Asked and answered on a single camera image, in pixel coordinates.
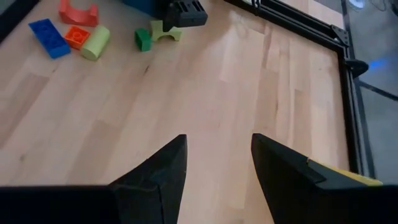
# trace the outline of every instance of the yellow-green cylinder block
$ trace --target yellow-green cylinder block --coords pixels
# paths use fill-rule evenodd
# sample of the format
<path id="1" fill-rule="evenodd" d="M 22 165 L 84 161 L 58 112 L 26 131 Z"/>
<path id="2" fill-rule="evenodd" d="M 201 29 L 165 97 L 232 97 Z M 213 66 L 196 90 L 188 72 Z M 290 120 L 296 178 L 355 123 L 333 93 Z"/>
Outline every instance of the yellow-green cylinder block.
<path id="1" fill-rule="evenodd" d="M 98 60 L 110 36 L 111 33 L 105 26 L 96 26 L 95 30 L 81 47 L 80 53 L 88 60 Z"/>
<path id="2" fill-rule="evenodd" d="M 159 38 L 169 35 L 174 40 L 179 41 L 181 39 L 182 31 L 179 28 L 173 27 L 168 32 L 163 32 L 163 21 L 151 21 L 150 26 L 152 27 L 152 40 L 157 41 Z"/>

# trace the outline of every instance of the wooden surface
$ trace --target wooden surface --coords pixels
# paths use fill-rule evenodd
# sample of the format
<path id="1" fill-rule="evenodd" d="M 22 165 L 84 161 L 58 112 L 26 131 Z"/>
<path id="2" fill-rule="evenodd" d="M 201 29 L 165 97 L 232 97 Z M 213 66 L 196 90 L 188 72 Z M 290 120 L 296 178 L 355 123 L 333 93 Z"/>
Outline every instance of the wooden surface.
<path id="1" fill-rule="evenodd" d="M 107 184 L 185 133 L 179 223 L 272 223 L 253 132 L 347 169 L 335 53 L 223 1 L 201 2 L 206 26 L 140 53 L 134 29 L 149 18 L 97 1 L 111 41 L 91 62 L 77 51 L 49 59 L 27 23 L 49 17 L 62 33 L 68 25 L 56 1 L 42 1 L 0 48 L 0 184 Z M 307 3 L 304 11 L 342 25 Z"/>

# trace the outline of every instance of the red arch block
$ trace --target red arch block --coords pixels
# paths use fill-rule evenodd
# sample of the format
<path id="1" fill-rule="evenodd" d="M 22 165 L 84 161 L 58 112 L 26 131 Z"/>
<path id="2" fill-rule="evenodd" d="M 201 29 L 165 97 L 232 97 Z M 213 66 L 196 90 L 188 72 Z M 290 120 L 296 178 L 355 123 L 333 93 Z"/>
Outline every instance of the red arch block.
<path id="1" fill-rule="evenodd" d="M 79 10 L 72 7 L 69 0 L 61 0 L 58 12 L 66 24 L 91 26 L 98 25 L 98 6 L 92 4 L 89 10 Z"/>

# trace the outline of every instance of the orange lego brick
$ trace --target orange lego brick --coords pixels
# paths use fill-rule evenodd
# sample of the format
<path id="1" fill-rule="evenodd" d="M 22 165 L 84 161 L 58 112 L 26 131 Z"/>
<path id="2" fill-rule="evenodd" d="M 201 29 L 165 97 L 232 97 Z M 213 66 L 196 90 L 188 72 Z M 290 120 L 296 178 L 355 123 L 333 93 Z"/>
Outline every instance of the orange lego brick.
<path id="1" fill-rule="evenodd" d="M 79 10 L 72 7 L 69 0 L 61 0 L 58 13 L 66 24 L 91 27 L 98 25 L 98 6 L 96 4 L 92 4 L 89 10 Z"/>
<path id="2" fill-rule="evenodd" d="M 70 47 L 80 50 L 89 35 L 90 32 L 87 30 L 77 26 L 71 26 L 67 34 L 65 34 L 65 40 L 68 42 Z"/>

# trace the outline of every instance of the green block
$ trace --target green block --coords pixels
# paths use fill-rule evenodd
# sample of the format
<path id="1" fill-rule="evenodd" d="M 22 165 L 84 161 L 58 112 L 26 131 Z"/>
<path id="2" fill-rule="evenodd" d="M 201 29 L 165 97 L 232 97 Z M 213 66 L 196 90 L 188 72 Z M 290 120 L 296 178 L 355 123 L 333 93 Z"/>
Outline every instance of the green block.
<path id="1" fill-rule="evenodd" d="M 152 40 L 154 41 L 165 35 L 172 36 L 175 41 L 181 39 L 182 31 L 179 28 L 173 27 L 170 31 L 163 32 L 163 21 L 151 21 L 150 26 L 152 27 Z"/>
<path id="2" fill-rule="evenodd" d="M 88 60 L 98 60 L 110 36 L 111 33 L 105 26 L 96 26 L 95 30 L 81 47 L 80 53 Z"/>
<path id="3" fill-rule="evenodd" d="M 141 52 L 149 51 L 152 47 L 152 39 L 148 30 L 145 30 L 144 28 L 136 29 L 134 32 L 134 40 Z"/>

